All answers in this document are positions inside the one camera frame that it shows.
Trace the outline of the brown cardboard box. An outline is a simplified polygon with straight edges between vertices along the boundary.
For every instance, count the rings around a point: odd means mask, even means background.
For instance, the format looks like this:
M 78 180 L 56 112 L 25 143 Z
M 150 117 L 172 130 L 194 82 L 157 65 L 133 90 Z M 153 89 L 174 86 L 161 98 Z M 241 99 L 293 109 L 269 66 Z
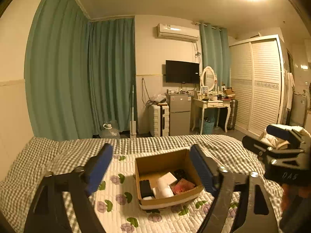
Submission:
M 203 190 L 189 149 L 136 158 L 135 179 L 143 210 L 180 205 L 197 198 Z

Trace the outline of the silver mini fridge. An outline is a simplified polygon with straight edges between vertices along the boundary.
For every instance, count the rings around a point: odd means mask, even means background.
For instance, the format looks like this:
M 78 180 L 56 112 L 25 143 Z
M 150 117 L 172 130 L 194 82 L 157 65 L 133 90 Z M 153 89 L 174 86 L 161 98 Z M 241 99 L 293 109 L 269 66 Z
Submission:
M 189 135 L 191 119 L 191 96 L 166 93 L 169 105 L 169 135 Z

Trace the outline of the black remote control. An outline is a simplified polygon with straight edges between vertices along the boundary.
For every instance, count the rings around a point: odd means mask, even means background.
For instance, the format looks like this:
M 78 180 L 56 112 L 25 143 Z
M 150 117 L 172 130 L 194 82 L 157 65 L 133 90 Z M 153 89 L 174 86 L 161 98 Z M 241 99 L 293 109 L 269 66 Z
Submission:
M 187 174 L 183 169 L 177 169 L 173 172 L 173 175 L 177 179 L 177 181 L 180 181 L 182 179 L 187 180 Z

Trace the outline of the white floral quilted mat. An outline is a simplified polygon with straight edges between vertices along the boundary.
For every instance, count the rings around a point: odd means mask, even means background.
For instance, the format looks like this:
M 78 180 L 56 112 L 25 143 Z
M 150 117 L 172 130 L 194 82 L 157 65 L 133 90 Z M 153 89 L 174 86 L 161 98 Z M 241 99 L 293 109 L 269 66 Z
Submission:
M 95 213 L 106 232 L 196 232 L 210 209 L 213 196 L 205 191 L 173 207 L 144 211 L 135 183 L 138 155 L 115 155 L 95 193 Z

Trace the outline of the white bottle red cap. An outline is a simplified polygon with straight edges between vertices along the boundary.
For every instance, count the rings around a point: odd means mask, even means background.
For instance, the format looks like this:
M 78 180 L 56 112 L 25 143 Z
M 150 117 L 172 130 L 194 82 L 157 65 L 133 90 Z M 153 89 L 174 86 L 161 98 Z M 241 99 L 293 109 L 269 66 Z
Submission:
M 152 191 L 156 199 L 170 198 L 174 196 L 174 193 L 169 185 L 161 185 L 160 187 L 154 187 Z

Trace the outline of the teal curtain left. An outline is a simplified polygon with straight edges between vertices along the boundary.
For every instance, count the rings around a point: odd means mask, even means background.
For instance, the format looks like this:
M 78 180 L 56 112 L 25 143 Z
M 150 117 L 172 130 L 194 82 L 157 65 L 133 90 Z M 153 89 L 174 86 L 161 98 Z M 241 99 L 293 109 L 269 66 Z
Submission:
M 91 138 L 105 123 L 129 130 L 135 106 L 135 20 L 91 22 L 74 0 L 41 0 L 24 78 L 34 135 Z

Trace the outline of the white suitcase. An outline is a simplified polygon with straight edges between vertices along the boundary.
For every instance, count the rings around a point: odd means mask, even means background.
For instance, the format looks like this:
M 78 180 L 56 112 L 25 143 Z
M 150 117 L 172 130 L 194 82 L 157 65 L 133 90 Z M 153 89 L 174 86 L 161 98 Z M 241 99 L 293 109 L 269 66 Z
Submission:
M 153 137 L 169 136 L 168 104 L 153 104 L 149 107 L 149 130 Z

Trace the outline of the white square box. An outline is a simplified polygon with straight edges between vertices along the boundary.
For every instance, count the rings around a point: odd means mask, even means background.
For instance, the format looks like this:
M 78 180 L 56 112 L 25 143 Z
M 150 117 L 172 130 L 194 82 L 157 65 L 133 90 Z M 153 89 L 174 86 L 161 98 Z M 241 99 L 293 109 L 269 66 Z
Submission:
M 177 179 L 171 172 L 167 172 L 157 179 L 158 186 L 171 186 L 177 182 Z

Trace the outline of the teal waste basket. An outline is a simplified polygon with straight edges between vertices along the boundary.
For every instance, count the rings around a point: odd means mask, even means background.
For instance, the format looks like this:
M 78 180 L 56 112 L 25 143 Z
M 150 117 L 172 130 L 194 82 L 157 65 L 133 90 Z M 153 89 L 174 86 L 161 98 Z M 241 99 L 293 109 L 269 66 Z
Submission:
M 200 120 L 199 122 L 199 128 L 201 128 L 201 124 L 203 124 L 202 126 L 202 134 L 204 135 L 210 135 L 212 134 L 214 125 L 215 125 L 215 119 L 214 118 L 204 118 L 204 120 Z

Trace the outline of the black rectangular box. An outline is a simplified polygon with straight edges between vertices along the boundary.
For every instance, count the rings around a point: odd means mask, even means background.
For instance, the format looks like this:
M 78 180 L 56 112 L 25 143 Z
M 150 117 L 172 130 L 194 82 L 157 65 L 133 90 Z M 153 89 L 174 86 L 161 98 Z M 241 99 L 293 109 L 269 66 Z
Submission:
M 140 185 L 141 198 L 154 196 L 149 180 L 140 180 L 139 185 Z

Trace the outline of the teal curtain right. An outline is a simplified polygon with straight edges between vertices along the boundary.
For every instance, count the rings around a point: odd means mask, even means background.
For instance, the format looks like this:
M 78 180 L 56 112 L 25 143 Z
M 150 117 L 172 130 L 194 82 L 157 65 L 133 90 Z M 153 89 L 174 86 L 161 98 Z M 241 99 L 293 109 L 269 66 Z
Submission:
M 231 56 L 226 28 L 200 24 L 203 68 L 210 66 L 217 75 L 217 85 L 230 87 Z

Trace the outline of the dark suitcase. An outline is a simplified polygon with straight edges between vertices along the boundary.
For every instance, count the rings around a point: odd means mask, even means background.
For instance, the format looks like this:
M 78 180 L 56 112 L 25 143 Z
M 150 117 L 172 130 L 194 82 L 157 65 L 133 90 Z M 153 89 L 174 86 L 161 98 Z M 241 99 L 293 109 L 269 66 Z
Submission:
M 236 119 L 237 119 L 237 110 L 238 110 L 238 100 L 232 99 L 230 101 L 230 114 L 227 123 L 227 129 L 233 130 L 235 129 Z

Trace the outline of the black wall television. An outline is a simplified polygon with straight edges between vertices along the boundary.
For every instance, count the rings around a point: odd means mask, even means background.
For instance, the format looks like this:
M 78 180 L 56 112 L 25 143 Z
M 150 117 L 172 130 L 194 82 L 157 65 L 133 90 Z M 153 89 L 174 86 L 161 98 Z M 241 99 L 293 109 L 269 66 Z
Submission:
M 198 84 L 200 64 L 166 60 L 166 83 Z

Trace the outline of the white rounded speaker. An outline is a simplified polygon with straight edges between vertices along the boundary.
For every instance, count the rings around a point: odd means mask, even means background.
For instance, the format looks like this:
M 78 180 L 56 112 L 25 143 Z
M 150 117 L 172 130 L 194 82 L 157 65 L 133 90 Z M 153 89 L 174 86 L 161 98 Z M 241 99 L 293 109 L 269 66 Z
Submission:
M 142 198 L 142 200 L 152 200 L 152 199 L 155 199 L 154 196 L 146 196 L 144 198 Z

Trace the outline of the green checkered bedsheet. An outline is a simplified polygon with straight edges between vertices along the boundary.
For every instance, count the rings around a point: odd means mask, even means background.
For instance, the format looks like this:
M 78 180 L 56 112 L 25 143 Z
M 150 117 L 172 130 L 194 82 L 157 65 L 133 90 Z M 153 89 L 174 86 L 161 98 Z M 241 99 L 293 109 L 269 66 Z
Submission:
M 110 139 L 114 155 L 138 157 L 164 154 L 199 145 L 217 164 L 233 173 L 251 171 L 264 174 L 256 155 L 243 148 L 242 143 L 225 135 L 186 135 L 147 137 L 137 139 Z M 1 211 L 16 232 L 23 232 L 27 214 L 44 174 L 71 172 L 84 165 L 106 143 L 105 139 L 78 139 L 56 142 L 46 138 L 32 138 L 19 153 L 3 181 L 1 181 Z M 95 193 L 90 202 L 95 207 Z

